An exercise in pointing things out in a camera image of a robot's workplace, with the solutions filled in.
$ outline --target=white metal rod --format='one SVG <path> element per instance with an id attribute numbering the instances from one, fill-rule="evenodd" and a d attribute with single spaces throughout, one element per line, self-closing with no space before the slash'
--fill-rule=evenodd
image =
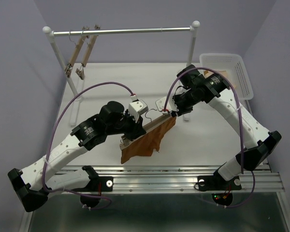
<path id="1" fill-rule="evenodd" d="M 195 40 L 196 40 L 196 37 L 197 37 L 197 29 L 198 29 L 199 26 L 200 26 L 200 22 L 199 21 L 194 21 L 192 23 L 192 26 L 191 26 L 191 28 L 193 30 L 192 30 L 192 34 L 191 34 L 187 66 L 189 66 L 192 63 Z"/>
<path id="2" fill-rule="evenodd" d="M 85 30 L 85 31 L 54 31 L 56 36 L 86 36 L 86 35 L 105 35 L 105 34 L 132 34 L 132 33 L 148 33 L 148 32 L 171 32 L 171 31 L 191 31 L 191 27 L 187 28 L 147 28 L 147 29 L 115 29 L 115 30 Z"/>
<path id="3" fill-rule="evenodd" d="M 62 56 L 62 54 L 61 54 L 61 52 L 60 52 L 60 50 L 59 50 L 59 48 L 58 48 L 58 46 L 57 46 L 57 44 L 55 42 L 55 37 L 54 37 L 54 35 L 52 33 L 51 28 L 50 27 L 43 27 L 43 32 L 47 36 L 47 38 L 48 38 L 48 40 L 49 40 L 49 42 L 50 42 L 50 44 L 51 44 L 51 46 L 52 46 L 52 48 L 54 50 L 54 53 L 55 53 L 55 55 L 57 57 L 57 60 L 58 60 L 58 62 L 60 64 L 62 70 L 65 72 L 66 62 L 64 61 L 64 58 L 63 58 L 63 56 Z M 66 78 L 67 78 L 67 82 L 68 82 L 68 84 L 69 84 L 69 86 L 70 86 L 70 88 L 71 88 L 71 90 L 73 92 L 73 95 L 76 96 L 77 95 L 77 91 L 76 91 L 75 85 L 73 83 L 73 80 L 71 78 L 68 78 L 67 76 L 66 76 Z"/>

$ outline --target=brown garment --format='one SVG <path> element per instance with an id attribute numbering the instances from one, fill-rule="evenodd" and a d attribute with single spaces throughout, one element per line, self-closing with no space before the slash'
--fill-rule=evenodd
<path id="1" fill-rule="evenodd" d="M 121 151 L 121 164 L 130 160 L 134 156 L 151 156 L 154 149 L 159 151 L 160 143 L 166 132 L 168 132 L 176 122 L 176 117 L 172 117 L 163 124 L 133 142 L 130 146 Z"/>

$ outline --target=plastic basket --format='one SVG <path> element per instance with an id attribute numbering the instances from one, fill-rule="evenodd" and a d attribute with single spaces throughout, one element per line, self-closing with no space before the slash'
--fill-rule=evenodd
<path id="1" fill-rule="evenodd" d="M 234 85 L 240 100 L 250 100 L 253 98 L 248 73 L 240 55 L 205 53 L 200 55 L 200 63 L 202 67 L 216 71 L 227 71 L 227 79 Z"/>

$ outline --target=bolt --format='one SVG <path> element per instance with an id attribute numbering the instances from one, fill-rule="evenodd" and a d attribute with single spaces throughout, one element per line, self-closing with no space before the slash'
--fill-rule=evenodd
<path id="1" fill-rule="evenodd" d="M 240 186 L 241 185 L 241 181 L 239 179 L 235 179 L 234 183 L 236 186 Z"/>
<path id="2" fill-rule="evenodd" d="M 113 186 L 113 182 L 111 180 L 106 181 L 106 186 L 110 188 Z"/>

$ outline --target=gray wall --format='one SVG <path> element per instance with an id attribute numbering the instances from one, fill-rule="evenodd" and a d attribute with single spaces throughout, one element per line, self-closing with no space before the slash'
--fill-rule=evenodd
<path id="1" fill-rule="evenodd" d="M 201 23 L 194 61 L 201 53 L 244 55 L 275 0 L 35 0 L 46 23 L 57 31 L 80 30 L 96 23 L 102 29 L 188 27 Z M 186 61 L 189 32 L 103 35 L 91 62 Z M 58 44 L 66 59 L 74 44 Z"/>
<path id="2" fill-rule="evenodd" d="M 254 116 L 282 141 L 269 156 L 290 203 L 290 0 L 278 0 L 244 56 L 254 90 Z"/>
<path id="3" fill-rule="evenodd" d="M 7 177 L 33 163 L 60 104 L 64 77 L 32 0 L 0 1 L 0 231 L 18 231 L 23 207 Z"/>

